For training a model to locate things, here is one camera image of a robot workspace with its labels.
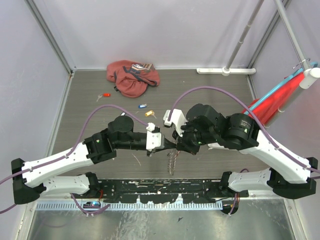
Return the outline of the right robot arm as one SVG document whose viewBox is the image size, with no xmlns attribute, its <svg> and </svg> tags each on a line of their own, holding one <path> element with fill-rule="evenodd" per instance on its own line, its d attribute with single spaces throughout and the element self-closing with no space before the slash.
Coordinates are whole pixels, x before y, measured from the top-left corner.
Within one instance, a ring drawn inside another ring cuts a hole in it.
<svg viewBox="0 0 320 240">
<path fill-rule="evenodd" d="M 317 168 L 314 157 L 300 157 L 293 152 L 291 160 L 280 150 L 282 145 L 273 146 L 263 134 L 255 120 L 243 113 L 224 117 L 213 107 L 198 103 L 186 115 L 175 109 L 173 113 L 177 150 L 196 155 L 201 146 L 238 151 L 252 155 L 268 168 L 260 171 L 232 172 L 222 174 L 219 191 L 225 197 L 242 191 L 272 191 L 287 199 L 299 199 L 314 195 L 317 182 L 311 177 L 310 166 Z"/>
</svg>

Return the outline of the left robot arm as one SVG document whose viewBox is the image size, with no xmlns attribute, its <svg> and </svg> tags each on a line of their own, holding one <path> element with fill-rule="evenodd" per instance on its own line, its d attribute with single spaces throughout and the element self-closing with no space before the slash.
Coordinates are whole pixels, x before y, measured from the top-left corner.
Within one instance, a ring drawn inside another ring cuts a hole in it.
<svg viewBox="0 0 320 240">
<path fill-rule="evenodd" d="M 146 132 L 134 132 L 134 121 L 127 115 L 118 116 L 106 129 L 76 147 L 34 161 L 12 160 L 14 203 L 23 205 L 45 195 L 62 193 L 95 198 L 100 193 L 100 185 L 94 173 L 79 176 L 64 173 L 111 160 L 117 156 L 117 149 L 146 151 L 150 155 L 176 146 L 153 123 L 147 125 Z"/>
</svg>

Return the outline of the key with yellow tag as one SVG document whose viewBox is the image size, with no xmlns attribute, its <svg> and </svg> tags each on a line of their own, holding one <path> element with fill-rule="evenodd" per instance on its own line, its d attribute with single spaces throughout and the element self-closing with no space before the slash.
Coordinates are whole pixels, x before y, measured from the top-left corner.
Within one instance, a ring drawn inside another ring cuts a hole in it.
<svg viewBox="0 0 320 240">
<path fill-rule="evenodd" d="M 155 119 L 157 118 L 155 115 L 155 112 L 153 110 L 149 110 L 144 114 L 146 117 L 154 117 Z"/>
</svg>

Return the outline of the key with blue tag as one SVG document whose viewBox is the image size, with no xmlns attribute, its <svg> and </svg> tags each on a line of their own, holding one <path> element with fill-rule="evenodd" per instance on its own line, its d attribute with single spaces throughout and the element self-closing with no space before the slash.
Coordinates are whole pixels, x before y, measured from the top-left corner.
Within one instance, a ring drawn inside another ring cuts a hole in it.
<svg viewBox="0 0 320 240">
<path fill-rule="evenodd" d="M 147 104 L 140 104 L 139 106 L 138 106 L 138 108 L 139 109 L 144 109 L 144 108 L 146 108 L 148 105 Z"/>
</svg>

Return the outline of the red crumpled shirt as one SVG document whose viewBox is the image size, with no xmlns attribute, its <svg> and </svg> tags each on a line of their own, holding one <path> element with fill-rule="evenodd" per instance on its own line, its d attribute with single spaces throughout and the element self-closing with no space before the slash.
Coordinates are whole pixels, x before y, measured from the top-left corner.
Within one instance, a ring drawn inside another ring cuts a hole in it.
<svg viewBox="0 0 320 240">
<path fill-rule="evenodd" d="M 127 98 L 138 98 L 147 88 L 160 85 L 160 75 L 151 63 L 119 60 L 106 67 L 106 80 Z"/>
</svg>

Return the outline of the white rack base bar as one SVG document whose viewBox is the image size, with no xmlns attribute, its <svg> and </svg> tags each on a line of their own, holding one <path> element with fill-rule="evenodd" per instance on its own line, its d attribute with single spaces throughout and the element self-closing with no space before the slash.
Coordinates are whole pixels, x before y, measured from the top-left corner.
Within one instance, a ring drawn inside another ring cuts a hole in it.
<svg viewBox="0 0 320 240">
<path fill-rule="evenodd" d="M 256 73 L 255 68 L 197 68 L 196 72 L 203 75 L 253 75 Z"/>
</svg>

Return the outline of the key with red tag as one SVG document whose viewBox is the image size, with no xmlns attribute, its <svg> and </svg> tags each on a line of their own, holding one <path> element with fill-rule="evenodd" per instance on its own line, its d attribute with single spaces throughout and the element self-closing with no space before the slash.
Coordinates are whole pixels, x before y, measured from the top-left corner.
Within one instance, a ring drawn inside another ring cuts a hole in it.
<svg viewBox="0 0 320 240">
<path fill-rule="evenodd" d="M 102 98 L 109 98 L 111 96 L 111 94 L 110 93 L 101 93 L 101 94 L 99 94 L 98 96 L 97 96 L 97 100 L 96 100 L 96 102 L 98 102 L 100 99 L 102 99 Z"/>
</svg>

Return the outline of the red cloth on hanger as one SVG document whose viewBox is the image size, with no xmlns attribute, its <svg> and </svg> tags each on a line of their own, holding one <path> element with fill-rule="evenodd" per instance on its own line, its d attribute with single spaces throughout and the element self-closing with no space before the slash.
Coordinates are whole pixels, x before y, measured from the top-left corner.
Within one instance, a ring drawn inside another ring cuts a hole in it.
<svg viewBox="0 0 320 240">
<path fill-rule="evenodd" d="M 289 100 L 304 78 L 304 73 L 301 72 L 289 78 L 289 80 L 283 81 L 278 87 L 273 88 L 274 91 L 271 91 L 269 96 L 265 95 L 253 100 L 248 108 L 255 114 L 261 124 L 265 127 L 269 126 L 279 108 Z"/>
</svg>

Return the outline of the grey rack pole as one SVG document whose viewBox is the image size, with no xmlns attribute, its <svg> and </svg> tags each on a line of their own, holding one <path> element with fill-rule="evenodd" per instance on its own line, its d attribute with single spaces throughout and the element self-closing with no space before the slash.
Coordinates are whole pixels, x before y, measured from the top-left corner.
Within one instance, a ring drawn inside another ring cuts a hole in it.
<svg viewBox="0 0 320 240">
<path fill-rule="evenodd" d="M 255 8 L 254 8 L 254 10 L 253 10 L 248 22 L 246 23 L 246 26 L 243 29 L 242 34 L 241 34 L 241 36 L 240 36 L 240 38 L 239 38 L 239 40 L 238 40 L 238 42 L 237 42 L 232 54 L 231 54 L 231 56 L 230 56 L 230 58 L 229 58 L 229 60 L 228 60 L 228 62 L 226 64 L 226 66 L 225 66 L 226 69 L 230 69 L 231 68 L 231 65 L 232 65 L 233 61 L 235 60 L 235 58 L 236 58 L 236 56 L 237 56 L 242 44 L 244 43 L 244 40 L 245 40 L 245 38 L 246 38 L 246 36 L 247 36 L 251 26 L 252 26 L 257 14 L 258 14 L 261 6 L 263 5 L 263 3 L 264 3 L 264 0 L 259 0 L 257 2 L 257 4 L 256 4 L 256 6 L 255 6 Z"/>
</svg>

